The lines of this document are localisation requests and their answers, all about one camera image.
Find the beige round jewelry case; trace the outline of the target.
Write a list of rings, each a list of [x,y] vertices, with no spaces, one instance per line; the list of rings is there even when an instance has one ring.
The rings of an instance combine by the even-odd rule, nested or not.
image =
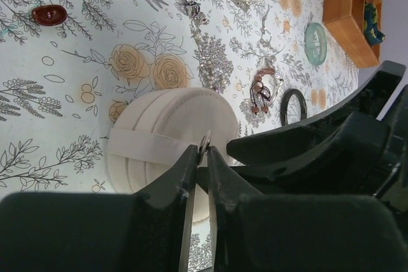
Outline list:
[[[159,178],[189,145],[210,136],[226,162],[226,145],[238,136],[229,102],[204,88],[159,90],[129,104],[108,137],[108,173],[117,192],[138,192]]]

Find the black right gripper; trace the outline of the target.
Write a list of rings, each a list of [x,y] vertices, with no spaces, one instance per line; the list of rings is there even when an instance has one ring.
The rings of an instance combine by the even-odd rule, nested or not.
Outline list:
[[[264,194],[371,194],[407,211],[406,66],[384,61],[349,97],[294,124],[230,141],[232,169]]]

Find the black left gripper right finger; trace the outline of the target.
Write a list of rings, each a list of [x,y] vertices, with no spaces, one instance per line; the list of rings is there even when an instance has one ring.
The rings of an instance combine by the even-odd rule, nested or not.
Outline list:
[[[391,212],[368,196],[264,195],[207,152],[215,271],[406,271]]]

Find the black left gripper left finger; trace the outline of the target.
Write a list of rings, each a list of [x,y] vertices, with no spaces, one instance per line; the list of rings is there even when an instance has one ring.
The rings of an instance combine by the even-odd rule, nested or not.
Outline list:
[[[2,271],[186,271],[198,149],[128,194],[14,193],[1,201]]]

